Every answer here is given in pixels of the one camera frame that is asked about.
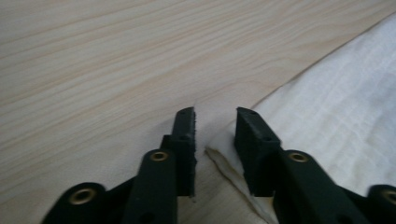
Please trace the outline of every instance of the folded cloth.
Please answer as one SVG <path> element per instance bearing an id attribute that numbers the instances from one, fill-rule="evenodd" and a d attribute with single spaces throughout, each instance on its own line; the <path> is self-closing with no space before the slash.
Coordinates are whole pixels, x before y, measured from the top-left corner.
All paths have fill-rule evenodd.
<path id="1" fill-rule="evenodd" d="M 252 109 L 283 148 L 314 156 L 338 185 L 360 195 L 375 184 L 396 186 L 396 14 Z M 258 214 L 277 223 L 272 199 L 248 192 L 233 147 L 234 130 L 232 123 L 210 141 L 206 152 Z"/>

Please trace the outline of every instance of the wood grain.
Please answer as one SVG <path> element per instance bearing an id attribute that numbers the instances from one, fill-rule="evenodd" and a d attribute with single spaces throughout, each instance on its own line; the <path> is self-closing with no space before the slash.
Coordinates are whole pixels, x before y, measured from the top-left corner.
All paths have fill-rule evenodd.
<path id="1" fill-rule="evenodd" d="M 80 182 L 111 189 L 195 105 L 196 203 L 180 223 L 264 223 L 205 143 L 394 1 L 0 2 L 0 223 L 39 223 Z"/>

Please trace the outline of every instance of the cloth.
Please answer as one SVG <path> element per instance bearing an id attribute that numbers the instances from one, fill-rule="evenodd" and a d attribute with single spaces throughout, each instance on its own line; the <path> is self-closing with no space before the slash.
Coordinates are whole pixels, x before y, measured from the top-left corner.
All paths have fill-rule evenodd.
<path id="1" fill-rule="evenodd" d="M 396 186 L 396 14 L 326 56 L 254 108 L 285 149 L 305 151 L 338 185 L 366 196 Z M 207 154 L 268 223 L 271 198 L 250 196 L 233 147 L 235 123 Z"/>

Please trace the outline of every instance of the white towel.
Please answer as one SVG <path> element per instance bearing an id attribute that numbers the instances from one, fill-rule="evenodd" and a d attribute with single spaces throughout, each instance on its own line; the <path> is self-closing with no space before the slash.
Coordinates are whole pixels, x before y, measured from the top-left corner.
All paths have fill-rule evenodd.
<path id="1" fill-rule="evenodd" d="M 338 185 L 364 196 L 375 184 L 396 186 L 396 14 L 252 109 L 283 148 L 314 156 Z M 271 199 L 248 193 L 234 130 L 232 123 L 215 136 L 207 153 L 260 216 L 277 223 Z"/>

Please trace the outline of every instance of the light wood tabletop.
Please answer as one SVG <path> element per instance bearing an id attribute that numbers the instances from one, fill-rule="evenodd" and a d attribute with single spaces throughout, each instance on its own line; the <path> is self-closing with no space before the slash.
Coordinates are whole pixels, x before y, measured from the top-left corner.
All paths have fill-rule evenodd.
<path id="1" fill-rule="evenodd" d="M 396 11 L 395 1 L 0 2 L 0 223 L 40 223 L 81 182 L 112 189 L 197 113 L 179 223 L 265 223 L 206 156 L 252 107 Z"/>

